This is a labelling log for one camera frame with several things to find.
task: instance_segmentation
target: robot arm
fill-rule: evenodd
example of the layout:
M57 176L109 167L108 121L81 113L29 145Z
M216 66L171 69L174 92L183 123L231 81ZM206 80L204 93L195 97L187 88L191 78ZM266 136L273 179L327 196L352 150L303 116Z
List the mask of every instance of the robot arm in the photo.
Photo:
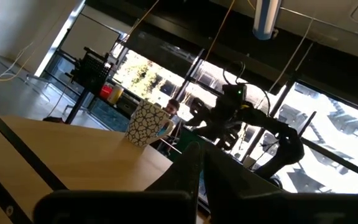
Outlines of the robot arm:
M246 89L243 85L224 85L223 89L224 94L216 99L216 106L210 110L199 99L195 102L197 113L192 113L194 117L186 125L198 126L202 121L207 125L195 129L194 133L213 141L216 138L223 139L231 145L231 149L238 140L232 128L239 123L244 122L271 132L278 139L277 153L268 163L255 171L266 179L282 167L299 162L303 158L303 144L295 129L268 117L263 111L255 109L252 103L245 101Z

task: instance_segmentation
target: white cylinder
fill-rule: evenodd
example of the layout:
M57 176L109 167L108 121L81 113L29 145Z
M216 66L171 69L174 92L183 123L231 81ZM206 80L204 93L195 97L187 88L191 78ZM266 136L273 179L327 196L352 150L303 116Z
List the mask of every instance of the white cylinder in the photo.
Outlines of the white cylinder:
M281 0L257 0L252 32L259 40L272 37Z

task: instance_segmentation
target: glass window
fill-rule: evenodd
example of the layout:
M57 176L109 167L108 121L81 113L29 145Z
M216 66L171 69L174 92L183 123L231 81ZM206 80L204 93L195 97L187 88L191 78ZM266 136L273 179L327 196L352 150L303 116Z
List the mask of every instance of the glass window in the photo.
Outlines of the glass window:
M291 193L342 193L358 194L358 174L330 160L322 154L303 146L304 158L279 170L275 177ZM254 169L272 158L269 153L254 150L251 157L258 159Z
M234 84L236 82L237 77L235 75L229 72L225 72L225 76L230 83ZM223 68L219 68L209 62L203 62L193 78L197 82L204 83L205 85L208 85L212 89L223 93L222 86L226 84L226 81L223 78ZM239 78L238 82L246 83L247 81ZM277 102L277 99L282 94L283 90L284 87L282 88L281 92L277 96L272 95L270 93L267 94L271 104L270 110ZM215 106L215 101L217 97L216 95L204 89L202 89L202 91L199 90L199 95L202 95L202 97L200 98L203 101L205 101L206 104L208 104L207 102L213 102L210 104L210 106L211 107ZM254 85L247 85L247 101L251 102L255 107L258 107L260 110L267 113L268 110L267 99L265 97L265 94L259 87ZM255 133L257 133L260 129L259 127L255 127L255 126L246 126L246 124L243 124L242 127L243 128L238 133L238 135L240 139L243 139L243 141L238 141L231 151L231 154L234 157L238 158L239 160L242 160L249 147L249 144L252 142L255 136Z
M111 49L112 51L110 53L114 58L118 58L118 56L121 53L121 51L123 50L123 48L124 48L124 46L122 44L115 43L114 47Z
M162 67L184 77L195 56L147 32L136 29L125 46Z
M84 88L76 82L70 83L71 77L66 75L66 73L70 73L74 67L72 62L55 54L50 65L46 69L48 72L43 72L42 78L50 81L50 83L55 85L59 90L65 91L66 95L76 101Z
M113 80L152 103L165 106L185 81L153 61L129 50Z
M112 106L97 98L91 108L91 113L114 131L125 132L129 125L128 118L120 114L120 112L115 110Z
M179 102L181 102L181 105L178 111L179 117L185 121L188 121L193 117L190 113L190 105L194 98L201 99L208 108L213 108L215 107L217 96L197 84L187 84L184 94L180 96Z
M358 110L296 83L277 117L293 128L313 111L303 137L358 166Z

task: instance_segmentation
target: white wall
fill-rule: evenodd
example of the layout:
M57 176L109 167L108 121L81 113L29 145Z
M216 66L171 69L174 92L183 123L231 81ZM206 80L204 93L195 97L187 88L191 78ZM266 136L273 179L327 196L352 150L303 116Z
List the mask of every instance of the white wall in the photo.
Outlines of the white wall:
M37 49L25 69L35 72L71 11L80 0L0 1L0 55L15 59L33 42L18 61L23 64Z

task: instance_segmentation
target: patterned mug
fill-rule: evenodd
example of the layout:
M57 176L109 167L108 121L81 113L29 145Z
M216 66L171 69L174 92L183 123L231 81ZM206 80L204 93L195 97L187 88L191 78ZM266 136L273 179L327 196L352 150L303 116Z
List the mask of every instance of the patterned mug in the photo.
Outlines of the patterned mug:
M163 109L142 100L131 116L125 138L136 146L145 147L172 131L173 122L169 117L170 115ZM168 127L160 134L160 130L166 124Z

